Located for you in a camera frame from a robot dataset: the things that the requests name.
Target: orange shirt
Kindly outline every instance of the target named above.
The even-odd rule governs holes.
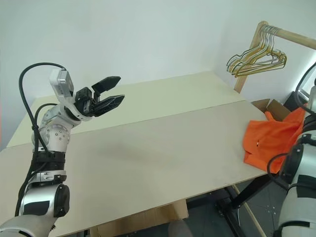
[[[270,112],[265,112],[268,121],[249,122],[243,138],[244,162],[267,171],[272,157],[288,153],[302,133],[305,111],[298,108],[282,122],[274,120]],[[279,172],[285,157],[277,158],[271,164],[271,173]]]

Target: wooden rack pole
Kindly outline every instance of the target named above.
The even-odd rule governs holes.
[[[278,32],[275,35],[282,39],[289,40],[294,43],[298,43],[300,45],[316,50],[316,39],[302,36],[297,33],[293,33],[290,31],[283,30],[283,29],[278,30]]]
[[[257,26],[257,29],[255,31],[255,35],[253,36],[252,42],[250,44],[250,48],[254,48],[254,47],[256,47],[259,44],[259,40],[260,40],[259,39],[259,31],[260,31],[260,28],[263,25],[267,25],[267,24],[268,23],[266,21],[259,22],[259,24]],[[234,90],[237,91],[238,93],[240,93],[243,85],[246,82],[246,79],[247,79],[247,76],[238,77],[237,78],[237,82],[236,82],[235,87],[234,87]]]
[[[268,25],[268,23],[266,21],[261,21],[258,24],[256,32],[255,32],[255,35],[254,35],[254,37],[252,39],[250,48],[254,48],[255,46],[258,45],[258,43],[259,43],[259,35],[258,35],[258,33],[260,31],[261,26],[263,26],[263,25]],[[306,36],[302,36],[302,35],[299,35],[297,33],[293,33],[293,32],[290,32],[290,31],[283,30],[283,29],[279,29],[275,33],[275,36],[278,36],[278,37],[280,37],[282,39],[289,40],[289,41],[292,41],[294,43],[298,43],[300,45],[303,45],[303,46],[306,46],[308,48],[312,48],[312,49],[316,50],[316,39],[312,39],[312,38],[309,38],[309,37],[306,37]],[[237,91],[238,93],[240,93],[243,85],[246,82],[246,79],[247,79],[247,76],[238,77],[237,78],[237,82],[236,82],[235,87],[234,87],[234,90]]]

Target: silver robot arm segment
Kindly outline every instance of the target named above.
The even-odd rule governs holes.
[[[308,108],[316,112],[316,86]],[[274,237],[316,236],[316,117],[305,113],[303,133],[287,155],[280,171],[289,184]]]
[[[0,237],[47,237],[55,228],[57,218],[67,214],[70,191],[63,182],[67,177],[64,164],[71,129],[81,121],[103,115],[120,105],[124,95],[99,99],[101,93],[115,87],[119,80],[120,77],[107,77],[94,84],[92,97],[88,87],[74,93],[65,69],[52,71],[49,81],[60,104],[42,118],[38,129],[44,144],[39,142],[38,150],[33,151],[36,154],[32,160],[34,172],[24,191],[20,215],[0,226]],[[37,142],[34,135],[32,142]]]

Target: black cable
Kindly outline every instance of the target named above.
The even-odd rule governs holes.
[[[43,105],[39,106],[38,110],[36,110],[36,112],[35,112],[35,116],[34,116],[35,122],[37,123],[38,116],[39,116],[40,110],[42,108],[44,108],[45,106],[54,106],[54,105],[57,105],[57,104],[55,104],[55,103],[47,103],[47,104],[43,104]]]
[[[38,116],[39,116],[39,113],[40,113],[40,110],[42,108],[44,108],[45,106],[54,106],[54,105],[57,105],[57,104],[54,104],[54,103],[47,103],[47,104],[43,104],[41,105],[35,112],[35,116],[34,116],[34,121],[35,123],[37,124],[38,122]],[[26,186],[29,182],[29,180],[38,172],[40,171],[41,169],[43,169],[47,162],[44,163],[40,168],[36,169],[33,171],[33,167],[34,167],[34,164],[33,164],[33,161],[36,159],[36,155],[37,155],[37,152],[35,151],[38,151],[39,150],[39,140],[38,139],[35,139],[34,140],[34,153],[33,153],[33,159],[31,161],[31,165],[30,165],[30,168],[29,168],[29,171],[26,175],[26,178],[23,182],[23,184],[21,185],[20,187],[20,190],[19,190],[19,194],[18,194],[18,201],[17,201],[17,204],[15,206],[15,216],[18,216],[19,215],[19,211],[20,211],[20,206],[21,206],[21,202],[22,202],[22,198],[23,198],[23,195],[24,195],[24,191],[26,189]]]
[[[276,177],[274,177],[274,176],[271,174],[271,172],[270,172],[270,166],[271,166],[272,162],[275,161],[275,159],[277,159],[277,158],[279,158],[279,157],[282,157],[282,156],[286,156],[286,155],[287,155],[287,153],[281,153],[281,154],[278,154],[278,155],[272,157],[272,159],[269,160],[268,165],[267,165],[267,173],[268,173],[268,176],[270,177],[270,179],[271,179],[273,182],[275,182],[275,183],[276,183],[277,185],[279,185],[281,188],[283,188],[283,189],[285,189],[285,190],[288,190],[288,187],[286,187],[285,185],[283,185],[282,183],[280,183],[280,182],[276,179]]]
[[[316,186],[311,186],[311,185],[302,184],[302,183],[291,184],[290,187],[288,188],[288,190],[290,190],[291,188],[294,188],[294,187],[302,187],[302,188],[316,190]]]
[[[33,170],[34,169],[34,161],[38,155],[38,152],[39,152],[39,141],[40,143],[42,144],[44,150],[46,151],[46,153],[48,153],[48,149],[47,149],[47,146],[46,144],[44,143],[41,135],[40,135],[40,132],[39,132],[39,127],[37,125],[37,118],[38,118],[38,115],[39,115],[39,112],[40,110],[47,106],[47,105],[55,105],[55,104],[45,104],[45,105],[42,105],[38,108],[38,110],[36,111],[36,114],[35,114],[35,117],[33,117],[33,114],[32,114],[32,111],[27,103],[27,100],[26,100],[26,97],[25,97],[25,94],[24,94],[24,90],[23,90],[23,77],[25,75],[25,73],[34,68],[34,67],[38,67],[38,66],[44,66],[44,65],[48,65],[48,66],[56,66],[56,67],[59,67],[61,68],[62,70],[66,70],[65,67],[59,65],[59,64],[56,64],[56,63],[47,63],[47,62],[44,62],[44,63],[35,63],[35,64],[32,64],[30,66],[28,66],[27,68],[25,68],[20,77],[19,77],[19,90],[20,90],[20,95],[21,95],[21,98],[22,98],[22,102],[25,106],[25,109],[30,117],[30,120],[31,120],[31,123],[32,123],[32,130],[34,131],[34,152],[33,152],[33,159],[31,161],[31,165],[29,167],[29,170],[27,172],[27,175],[26,175],[26,178],[19,190],[19,193],[18,193],[18,200],[17,200],[17,204],[16,204],[16,207],[15,207],[15,216],[18,216],[19,215],[19,211],[20,211],[20,206],[21,206],[21,201],[22,201],[22,198],[23,198],[23,195],[24,195],[24,191],[25,191],[25,188],[27,186],[27,183],[28,181],[38,172],[40,171],[41,169],[43,169],[45,167],[45,165],[47,163],[44,163],[41,167],[39,167],[38,169],[36,170]]]
[[[296,102],[296,104],[301,107],[303,110],[305,110],[306,112],[310,113],[314,118],[316,118],[316,113],[314,111],[312,111],[311,109],[307,108],[306,106],[304,106],[304,104],[302,103],[302,101],[300,100],[299,96],[298,96],[298,90],[300,89],[301,84],[303,83],[306,75],[311,71],[311,69],[313,69],[316,66],[316,62],[310,67],[308,68],[308,70],[304,73],[303,77],[301,78],[301,80],[298,82],[296,89],[295,89],[295,93],[294,93],[294,100]]]

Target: floor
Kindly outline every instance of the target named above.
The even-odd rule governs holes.
[[[242,190],[251,181],[238,184]],[[285,191],[274,183],[270,183],[260,193],[248,201],[248,205],[266,236],[272,236],[277,227],[281,205],[285,198]],[[245,207],[239,209],[240,226],[247,237],[260,237],[257,228],[253,224]],[[185,219],[194,237],[234,237],[225,219],[218,214],[213,204],[195,207],[189,210],[189,217]],[[136,233],[122,235],[120,237],[168,237],[168,224],[141,230]]]

